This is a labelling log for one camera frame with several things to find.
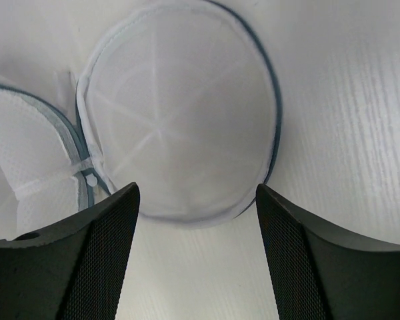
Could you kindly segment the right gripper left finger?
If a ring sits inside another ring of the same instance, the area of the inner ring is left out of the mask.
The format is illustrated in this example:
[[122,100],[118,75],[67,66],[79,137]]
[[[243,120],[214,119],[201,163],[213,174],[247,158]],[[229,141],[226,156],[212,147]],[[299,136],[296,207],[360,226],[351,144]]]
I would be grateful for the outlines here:
[[0,319],[114,319],[139,204],[131,183],[57,223],[0,240]]

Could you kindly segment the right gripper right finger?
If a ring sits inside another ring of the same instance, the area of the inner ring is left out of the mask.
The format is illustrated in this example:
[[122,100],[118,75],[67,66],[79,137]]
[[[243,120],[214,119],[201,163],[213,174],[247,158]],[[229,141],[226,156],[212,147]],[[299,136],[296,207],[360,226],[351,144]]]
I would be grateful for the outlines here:
[[344,229],[264,184],[256,206],[280,319],[400,319],[400,245]]

